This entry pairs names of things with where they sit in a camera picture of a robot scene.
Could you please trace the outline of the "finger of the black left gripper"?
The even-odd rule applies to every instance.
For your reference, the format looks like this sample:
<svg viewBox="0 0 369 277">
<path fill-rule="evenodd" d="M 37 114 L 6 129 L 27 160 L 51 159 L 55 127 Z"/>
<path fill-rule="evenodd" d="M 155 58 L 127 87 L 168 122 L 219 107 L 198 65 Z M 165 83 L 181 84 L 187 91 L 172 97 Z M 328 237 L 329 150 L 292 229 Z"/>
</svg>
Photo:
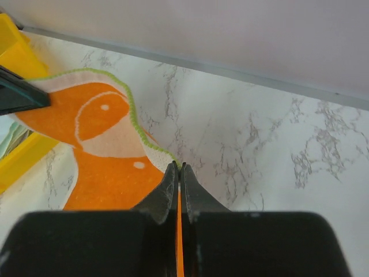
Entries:
<svg viewBox="0 0 369 277">
<path fill-rule="evenodd" d="M 1 115 L 51 106 L 48 93 L 1 66 Z"/>
</svg>

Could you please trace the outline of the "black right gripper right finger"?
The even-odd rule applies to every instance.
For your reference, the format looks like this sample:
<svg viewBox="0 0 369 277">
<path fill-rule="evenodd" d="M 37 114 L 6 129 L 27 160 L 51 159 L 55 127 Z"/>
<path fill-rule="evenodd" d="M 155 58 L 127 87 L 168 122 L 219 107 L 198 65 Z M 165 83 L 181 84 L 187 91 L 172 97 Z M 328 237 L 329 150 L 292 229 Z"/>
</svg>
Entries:
<svg viewBox="0 0 369 277">
<path fill-rule="evenodd" d="M 180 171 L 185 276 L 350 276 L 328 221 L 313 212 L 234 212 Z"/>
</svg>

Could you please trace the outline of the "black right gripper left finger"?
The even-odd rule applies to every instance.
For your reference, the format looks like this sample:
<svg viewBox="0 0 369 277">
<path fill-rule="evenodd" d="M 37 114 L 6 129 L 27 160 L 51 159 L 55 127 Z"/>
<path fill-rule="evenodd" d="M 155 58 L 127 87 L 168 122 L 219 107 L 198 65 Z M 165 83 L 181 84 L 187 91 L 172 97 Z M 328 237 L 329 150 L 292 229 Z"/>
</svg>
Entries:
<svg viewBox="0 0 369 277">
<path fill-rule="evenodd" d="M 178 167 L 135 207 L 23 215 L 1 249 L 2 276 L 176 276 Z"/>
</svg>

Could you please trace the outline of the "orange patterned towel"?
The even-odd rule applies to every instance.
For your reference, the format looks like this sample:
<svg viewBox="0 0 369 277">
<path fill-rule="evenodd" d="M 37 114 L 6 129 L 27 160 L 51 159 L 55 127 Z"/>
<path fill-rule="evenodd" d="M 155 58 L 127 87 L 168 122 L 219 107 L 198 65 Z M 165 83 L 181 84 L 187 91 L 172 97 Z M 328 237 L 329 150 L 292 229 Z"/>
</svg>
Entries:
<svg viewBox="0 0 369 277">
<path fill-rule="evenodd" d="M 73 148 L 76 184 L 61 211 L 128 210 L 175 163 L 138 123 L 129 87 L 110 73 L 78 69 L 28 81 L 51 106 L 15 113 L 32 130 Z M 183 275 L 176 219 L 176 276 Z"/>
</svg>

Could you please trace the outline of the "light blue white towel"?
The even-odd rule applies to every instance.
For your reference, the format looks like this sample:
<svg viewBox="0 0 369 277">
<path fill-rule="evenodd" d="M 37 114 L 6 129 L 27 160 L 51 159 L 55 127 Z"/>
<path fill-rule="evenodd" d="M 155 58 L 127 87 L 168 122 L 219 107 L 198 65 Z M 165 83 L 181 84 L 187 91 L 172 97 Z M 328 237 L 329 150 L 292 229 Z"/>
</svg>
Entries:
<svg viewBox="0 0 369 277">
<path fill-rule="evenodd" d="M 13 122 L 8 128 L 8 133 L 1 135 L 1 159 L 8 156 L 8 154 L 10 154 L 31 134 L 31 130 L 20 125 L 18 122 Z"/>
</svg>

